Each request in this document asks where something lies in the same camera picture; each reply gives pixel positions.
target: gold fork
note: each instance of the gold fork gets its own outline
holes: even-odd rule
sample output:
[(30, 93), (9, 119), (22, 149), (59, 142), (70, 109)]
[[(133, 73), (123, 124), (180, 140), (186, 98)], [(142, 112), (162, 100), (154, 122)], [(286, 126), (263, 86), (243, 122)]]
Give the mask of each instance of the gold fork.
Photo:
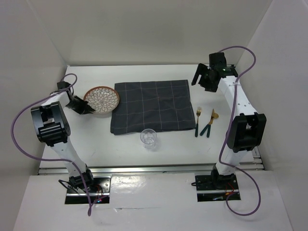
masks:
[(194, 136), (195, 137), (198, 137), (198, 124), (199, 124), (199, 116), (201, 115), (201, 112), (202, 112), (202, 108), (201, 107), (198, 107), (197, 109), (197, 124), (196, 124), (196, 131), (194, 133)]

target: checkered placemat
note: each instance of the checkered placemat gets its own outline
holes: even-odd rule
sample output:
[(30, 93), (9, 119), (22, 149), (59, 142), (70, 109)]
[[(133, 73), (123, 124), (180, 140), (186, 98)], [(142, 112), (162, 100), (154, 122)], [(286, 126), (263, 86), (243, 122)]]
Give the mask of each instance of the checkered placemat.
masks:
[(195, 128), (188, 80), (116, 83), (115, 90), (120, 96), (111, 118), (115, 135)]

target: white tabletop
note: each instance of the white tabletop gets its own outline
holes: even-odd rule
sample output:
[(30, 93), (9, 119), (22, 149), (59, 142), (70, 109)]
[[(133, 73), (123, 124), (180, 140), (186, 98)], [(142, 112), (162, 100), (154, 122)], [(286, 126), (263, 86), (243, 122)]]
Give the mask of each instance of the white tabletop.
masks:
[[(78, 75), (75, 95), (84, 94), (96, 86), (114, 88), (115, 83), (187, 79), (191, 83), (197, 65), (138, 65), (138, 66), (72, 66), (66, 73)], [(90, 167), (152, 166), (173, 164), (212, 164), (217, 162), (230, 119), (230, 108), (223, 94), (206, 92), (196, 84), (190, 87), (194, 113), (202, 107), (199, 131), (209, 122), (212, 109), (219, 114), (206, 135), (195, 138), (194, 130), (160, 132), (158, 149), (149, 151), (142, 146), (140, 133), (115, 136), (110, 133), (111, 114), (78, 115), (64, 109), (71, 127), (71, 141), (80, 158)], [(58, 158), (48, 146), (43, 158)], [(252, 153), (243, 162), (253, 162)], [(41, 168), (64, 167), (62, 162), (41, 162)]]
[[(58, 179), (31, 176), (14, 231), (291, 231), (288, 215), (271, 171), (250, 171), (261, 191), (259, 210), (248, 217), (230, 212), (224, 201), (197, 202), (193, 173), (113, 176), (110, 203), (65, 205), (66, 189)], [(237, 212), (257, 205), (254, 183), (237, 173), (241, 201), (230, 201)]]

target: purple cable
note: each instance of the purple cable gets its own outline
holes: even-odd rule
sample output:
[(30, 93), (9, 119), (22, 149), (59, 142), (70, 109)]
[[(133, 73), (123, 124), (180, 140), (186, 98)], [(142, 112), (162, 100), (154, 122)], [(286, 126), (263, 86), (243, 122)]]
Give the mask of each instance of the purple cable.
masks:
[[(222, 50), (220, 50), (219, 52), (223, 52), (225, 50), (228, 50), (228, 49), (231, 49), (231, 48), (242, 48), (242, 49), (245, 49), (246, 51), (249, 51), (252, 56), (254, 57), (254, 62), (252, 63), (252, 65), (246, 69), (245, 71), (243, 71), (241, 74), (239, 74), (239, 76), (236, 78), (236, 81), (235, 83), (237, 83), (239, 80), (240, 80), (240, 77), (242, 77), (245, 73), (247, 73), (251, 68), (253, 68), (253, 66), (256, 64), (256, 55), (250, 50), (248, 49), (247, 47), (243, 47), (243, 46), (231, 46), (231, 47), (226, 47)], [(236, 106), (236, 96), (237, 96), (237, 84), (234, 85), (234, 99), (233, 99), (233, 106), (232, 106), (232, 111), (231, 111), (231, 117), (230, 117), (230, 122), (229, 122), (229, 127), (228, 127), (228, 130), (227, 130), (227, 134), (226, 134), (226, 138), (225, 138), (225, 141), (223, 142), (223, 145), (222, 145), (222, 148), (220, 150), (220, 154), (219, 154), (219, 162), (223, 165), (227, 165), (227, 166), (230, 166), (230, 167), (234, 167), (235, 169), (237, 170), (240, 170), (241, 172), (243, 172), (244, 174), (246, 174), (253, 182), (254, 184), (256, 185), (256, 188), (257, 188), (257, 191), (258, 191), (258, 205), (256, 206), (256, 208), (254, 209), (254, 211), (250, 212), (250, 213), (245, 213), (245, 214), (241, 214), (241, 213), (238, 213), (238, 212), (235, 212), (229, 205), (229, 202), (228, 202), (228, 199), (230, 196), (234, 195), (234, 193), (231, 193), (227, 196), (226, 198), (226, 203), (227, 203), (227, 207), (231, 210), (231, 212), (235, 213), (236, 215), (239, 215), (239, 216), (249, 216), (249, 215), (252, 215), (254, 214), (255, 212), (257, 212), (257, 210), (259, 209), (260, 207), (260, 204), (261, 204), (261, 193), (260, 193), (260, 189), (259, 189), (259, 186), (257, 184), (257, 182), (255, 181), (255, 179), (253, 179), (253, 177), (251, 175), (249, 175), (247, 172), (245, 172), (244, 170), (240, 169), (239, 167), (236, 167), (236, 166), (233, 166), (233, 165), (230, 165), (228, 163), (225, 163), (225, 162), (222, 162), (221, 160), (221, 157), (222, 157), (222, 153), (223, 153), (223, 150), (225, 149), (225, 146), (227, 144), (227, 139), (229, 137), (229, 134), (230, 134), (230, 129), (231, 129), (231, 125), (232, 125), (232, 121), (233, 121), (233, 118), (234, 118), (234, 113), (235, 113), (235, 106)]]
[[(65, 89), (63, 89), (63, 90), (61, 90), (61, 91), (58, 92), (58, 93), (61, 93), (61, 92), (63, 92), (63, 91), (66, 91), (66, 90), (70, 89), (71, 87), (73, 87), (73, 86), (76, 84), (76, 82), (77, 82), (77, 75), (75, 75), (75, 74), (73, 74), (73, 73), (66, 74), (66, 75), (61, 79), (61, 81), (62, 81), (66, 76), (69, 76), (69, 75), (75, 76), (75, 77), (76, 77), (75, 81), (74, 81), (69, 87), (67, 87), (67, 88), (65, 88)], [(19, 146), (19, 144), (17, 143), (16, 138), (15, 138), (14, 127), (15, 127), (16, 121), (17, 121), (17, 119), (19, 118), (19, 116), (20, 116), (25, 110), (29, 109), (30, 107), (33, 107), (34, 105), (36, 105), (36, 104), (38, 104), (38, 103), (41, 103), (41, 102), (43, 102), (43, 101), (48, 100), (48, 99), (51, 98), (52, 96), (53, 96), (53, 95), (50, 95), (50, 96), (48, 96), (48, 97), (46, 97), (46, 98), (44, 98), (44, 99), (41, 99), (41, 100), (39, 100), (39, 101), (37, 101), (37, 102), (34, 102), (34, 103), (30, 104), (29, 106), (27, 106), (27, 107), (25, 107), (24, 109), (22, 109), (22, 110), (16, 115), (16, 117), (14, 118), (14, 120), (13, 120), (13, 122), (12, 122), (12, 125), (11, 125), (11, 138), (12, 138), (13, 143), (15, 144), (16, 148), (17, 148), (20, 152), (22, 152), (24, 155), (26, 155), (27, 157), (30, 157), (30, 158), (35, 159), (35, 160), (38, 160), (38, 161), (66, 161), (66, 162), (72, 163), (72, 165), (74, 165), (74, 167), (77, 169), (78, 173), (80, 174), (81, 180), (82, 180), (82, 183), (83, 183), (83, 186), (85, 187), (85, 191), (86, 191), (87, 198), (88, 198), (88, 203), (89, 203), (88, 216), (91, 216), (92, 206), (93, 206), (98, 200), (100, 200), (100, 199), (102, 199), (102, 198), (104, 198), (104, 197), (106, 197), (106, 196), (103, 196), (103, 197), (101, 197), (101, 198), (98, 198), (97, 200), (95, 200), (95, 201), (93, 202), (93, 204), (91, 203), (91, 198), (90, 198), (90, 195), (89, 195), (89, 191), (88, 191), (88, 188), (87, 188), (87, 184), (86, 184), (85, 179), (84, 179), (84, 177), (83, 177), (83, 175), (82, 175), (80, 169), (78, 168), (78, 166), (77, 166), (73, 161), (68, 160), (68, 159), (44, 159), (44, 158), (39, 158), (39, 157), (33, 156), (33, 155), (27, 153), (25, 150), (23, 150), (22, 147)]]

